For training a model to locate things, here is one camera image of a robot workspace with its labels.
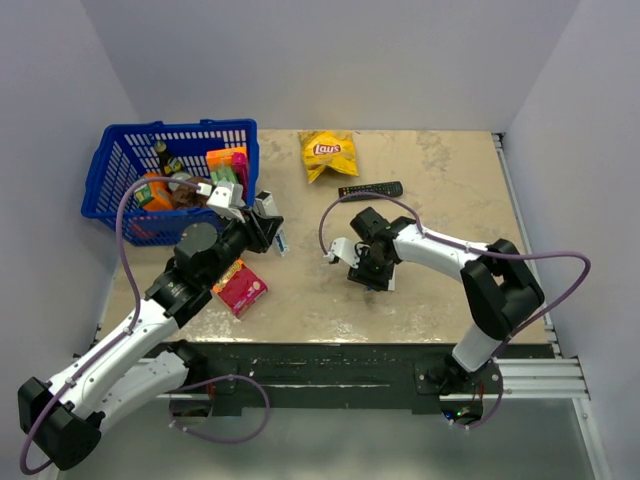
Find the pink orange candy box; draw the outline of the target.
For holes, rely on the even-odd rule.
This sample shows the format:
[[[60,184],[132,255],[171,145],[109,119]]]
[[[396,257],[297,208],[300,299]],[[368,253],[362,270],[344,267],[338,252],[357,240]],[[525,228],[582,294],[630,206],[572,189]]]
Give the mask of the pink orange candy box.
[[[241,259],[238,259],[213,286],[212,292],[235,318],[240,319],[268,292],[268,287]]]

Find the orange green snack box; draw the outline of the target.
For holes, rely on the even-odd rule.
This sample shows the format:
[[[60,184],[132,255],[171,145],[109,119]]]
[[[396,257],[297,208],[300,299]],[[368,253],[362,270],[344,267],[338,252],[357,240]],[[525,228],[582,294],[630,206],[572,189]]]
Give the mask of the orange green snack box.
[[[229,181],[248,185],[249,161],[245,146],[211,150],[206,154],[206,163],[214,185]]]

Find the black TV remote control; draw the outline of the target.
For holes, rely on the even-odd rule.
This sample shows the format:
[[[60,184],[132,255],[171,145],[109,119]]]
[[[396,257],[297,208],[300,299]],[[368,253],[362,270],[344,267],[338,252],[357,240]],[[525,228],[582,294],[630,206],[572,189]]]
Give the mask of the black TV remote control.
[[[400,181],[349,185],[338,189],[338,197],[348,201],[375,199],[377,195],[400,198],[403,193],[404,187]]]

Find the dark glass bottle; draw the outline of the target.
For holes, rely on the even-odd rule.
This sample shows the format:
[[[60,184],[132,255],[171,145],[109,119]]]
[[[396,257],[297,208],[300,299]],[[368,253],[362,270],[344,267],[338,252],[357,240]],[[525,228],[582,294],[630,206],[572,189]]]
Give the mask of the dark glass bottle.
[[[163,176],[171,177],[175,174],[187,173],[183,163],[169,151],[163,140],[157,140],[153,145],[153,150],[158,157],[160,173]]]

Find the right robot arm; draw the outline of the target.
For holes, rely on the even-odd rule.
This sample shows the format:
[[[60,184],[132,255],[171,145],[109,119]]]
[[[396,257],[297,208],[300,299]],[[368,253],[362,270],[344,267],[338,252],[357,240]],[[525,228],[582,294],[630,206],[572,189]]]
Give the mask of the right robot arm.
[[[461,283],[472,325],[452,352],[425,374],[441,395],[466,393],[507,338],[544,303],[545,296],[515,245],[499,239],[458,248],[458,239],[429,233],[417,222],[390,222],[368,207],[350,222],[359,241],[348,279],[374,291],[390,291],[402,262],[435,270]]]

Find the brown round package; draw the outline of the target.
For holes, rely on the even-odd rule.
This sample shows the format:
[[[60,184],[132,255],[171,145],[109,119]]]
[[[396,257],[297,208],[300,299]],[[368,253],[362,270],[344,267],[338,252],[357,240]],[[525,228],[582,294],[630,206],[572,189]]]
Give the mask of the brown round package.
[[[172,192],[171,203],[174,210],[205,208],[207,198],[197,193],[197,188],[179,184]]]

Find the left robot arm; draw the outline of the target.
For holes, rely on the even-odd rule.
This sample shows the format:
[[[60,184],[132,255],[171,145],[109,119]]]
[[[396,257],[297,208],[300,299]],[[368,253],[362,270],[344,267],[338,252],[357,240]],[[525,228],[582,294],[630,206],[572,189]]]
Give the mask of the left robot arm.
[[[199,313],[214,285],[246,252],[267,252],[281,227],[280,216],[241,211],[223,231],[209,223],[188,226],[164,271],[133,311],[86,354],[47,381],[35,377],[17,392],[19,424],[27,438],[20,454],[25,475],[31,445],[60,470],[69,470],[96,448],[114,414],[109,392],[146,353]]]

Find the yellow Lays chips bag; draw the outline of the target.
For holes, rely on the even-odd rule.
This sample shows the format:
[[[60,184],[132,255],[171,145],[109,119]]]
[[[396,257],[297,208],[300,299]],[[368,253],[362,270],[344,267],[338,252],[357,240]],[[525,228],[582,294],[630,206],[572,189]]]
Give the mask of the yellow Lays chips bag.
[[[351,177],[359,175],[351,131],[305,130],[298,133],[298,139],[309,184],[327,169]]]

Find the orange juice carton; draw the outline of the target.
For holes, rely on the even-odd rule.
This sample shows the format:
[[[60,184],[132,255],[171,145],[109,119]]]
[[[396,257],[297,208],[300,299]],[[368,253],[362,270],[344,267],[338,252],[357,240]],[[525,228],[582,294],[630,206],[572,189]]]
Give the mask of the orange juice carton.
[[[146,211],[168,211],[173,209],[171,192],[159,173],[146,173],[145,179],[149,183],[139,186],[133,194],[134,203],[138,208]]]

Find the white remote battery cover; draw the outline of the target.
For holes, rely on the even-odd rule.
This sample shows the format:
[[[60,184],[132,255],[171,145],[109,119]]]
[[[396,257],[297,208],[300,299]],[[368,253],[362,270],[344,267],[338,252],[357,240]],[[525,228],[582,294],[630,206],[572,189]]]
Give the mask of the white remote battery cover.
[[[388,280],[387,290],[392,292],[396,289],[396,268],[391,269],[391,274]]]

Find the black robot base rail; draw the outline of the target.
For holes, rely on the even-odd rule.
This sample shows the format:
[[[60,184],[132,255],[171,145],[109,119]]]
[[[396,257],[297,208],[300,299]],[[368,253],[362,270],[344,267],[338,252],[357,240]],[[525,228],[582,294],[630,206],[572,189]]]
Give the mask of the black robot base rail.
[[[451,345],[367,343],[164,342],[149,352],[178,354],[187,381],[213,377],[213,412],[236,416],[245,408],[396,409],[414,414],[456,411],[501,391],[500,373],[486,365],[456,392],[441,395],[425,374],[451,352]]]

